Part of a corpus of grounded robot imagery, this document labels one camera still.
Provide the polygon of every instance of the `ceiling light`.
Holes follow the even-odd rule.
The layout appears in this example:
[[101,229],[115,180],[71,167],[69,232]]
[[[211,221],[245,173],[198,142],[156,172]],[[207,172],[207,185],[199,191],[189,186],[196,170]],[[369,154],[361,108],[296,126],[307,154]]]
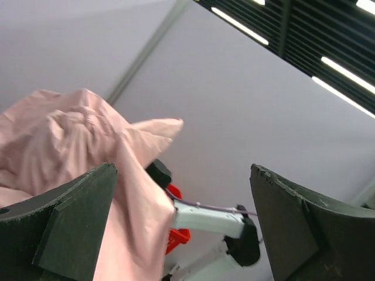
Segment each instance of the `ceiling light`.
[[351,104],[352,106],[354,106],[355,108],[361,110],[363,113],[367,114],[368,116],[372,117],[375,119],[375,115],[372,114],[370,111],[368,111],[367,109],[361,107],[359,104],[357,104],[356,102],[352,101],[350,98],[348,98],[347,96],[345,96],[344,94],[342,94],[341,92],[339,92],[338,90],[336,90],[335,88],[331,87],[330,85],[328,85],[327,83],[323,82],[322,80],[320,80],[319,78],[313,76],[312,77],[312,80],[314,82],[316,82],[317,84],[319,84],[320,86],[322,86],[323,88],[325,88],[326,90],[330,91],[332,94],[336,95],[337,97],[341,98],[342,100],[346,101],[348,104]]
[[333,68],[334,70],[338,71],[339,73],[341,73],[344,76],[346,76],[347,78],[351,79],[352,81],[354,81],[358,85],[362,86],[363,88],[365,88],[365,89],[369,90],[370,92],[372,92],[373,94],[375,94],[375,87],[374,86],[372,86],[370,83],[364,81],[362,78],[358,77],[357,75],[351,73],[349,70],[343,68],[339,64],[335,63],[333,60],[330,60],[327,57],[322,57],[322,62],[331,66],[331,68]]
[[255,3],[258,3],[259,5],[265,5],[265,0],[253,0]]
[[358,0],[356,5],[375,15],[375,2],[371,0]]
[[261,37],[260,35],[256,34],[254,31],[250,30],[249,28],[247,28],[243,24],[239,23],[235,19],[231,18],[226,13],[222,12],[221,10],[219,10],[217,8],[211,8],[211,9],[212,9],[212,11],[216,15],[218,15],[219,17],[221,17],[221,18],[225,19],[226,21],[230,22],[232,25],[234,25],[235,27],[241,29],[243,32],[249,34],[251,37],[253,37],[254,39],[258,40],[260,43],[262,43],[264,45],[268,45],[268,41],[267,40],[265,40],[263,37]]

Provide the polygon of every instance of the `pink fabric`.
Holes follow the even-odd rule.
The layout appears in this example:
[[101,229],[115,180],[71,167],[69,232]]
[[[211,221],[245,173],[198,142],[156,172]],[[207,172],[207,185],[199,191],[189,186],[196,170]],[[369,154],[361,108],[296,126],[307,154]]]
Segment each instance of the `pink fabric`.
[[89,90],[35,91],[0,115],[0,207],[114,163],[118,183],[94,280],[160,280],[174,208],[144,167],[182,124],[129,124]]

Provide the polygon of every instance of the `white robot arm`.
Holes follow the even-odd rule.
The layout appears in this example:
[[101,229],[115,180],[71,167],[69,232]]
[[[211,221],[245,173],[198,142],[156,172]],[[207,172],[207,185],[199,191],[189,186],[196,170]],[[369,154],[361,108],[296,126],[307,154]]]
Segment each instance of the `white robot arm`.
[[[188,228],[224,235],[224,239],[189,266],[175,266],[162,281],[215,280],[228,271],[251,266],[260,258],[257,229],[247,214],[207,210],[175,201],[175,229]],[[238,210],[246,209],[239,205]]]

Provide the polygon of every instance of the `red basket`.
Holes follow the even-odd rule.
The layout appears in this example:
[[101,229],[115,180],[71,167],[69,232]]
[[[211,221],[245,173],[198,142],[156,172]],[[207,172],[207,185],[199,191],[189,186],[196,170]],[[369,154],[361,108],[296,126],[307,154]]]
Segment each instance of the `red basket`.
[[[176,197],[182,199],[181,191],[173,184],[169,184],[167,189]],[[169,233],[168,246],[166,248],[165,255],[175,249],[180,244],[186,244],[191,238],[190,231],[188,229],[173,229]]]

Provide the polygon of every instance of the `purple cable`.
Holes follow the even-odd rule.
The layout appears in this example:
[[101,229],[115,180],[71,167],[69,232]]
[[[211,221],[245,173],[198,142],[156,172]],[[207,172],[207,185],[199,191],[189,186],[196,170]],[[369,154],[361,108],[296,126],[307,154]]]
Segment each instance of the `purple cable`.
[[248,214],[248,215],[253,215],[255,217],[258,216],[257,213],[249,212],[249,211],[241,211],[241,210],[237,210],[237,209],[234,209],[234,208],[233,209],[232,208],[220,208],[220,207],[215,207],[215,206],[203,205],[203,204],[200,204],[200,203],[192,203],[192,202],[189,202],[189,201],[178,198],[172,192],[170,192],[168,189],[166,189],[166,192],[171,199],[176,200],[176,201],[181,202],[181,203],[184,203],[185,205],[188,205],[188,206],[203,208],[203,209],[208,209],[208,210],[213,210],[213,211],[220,211],[220,212],[231,211],[235,214]]

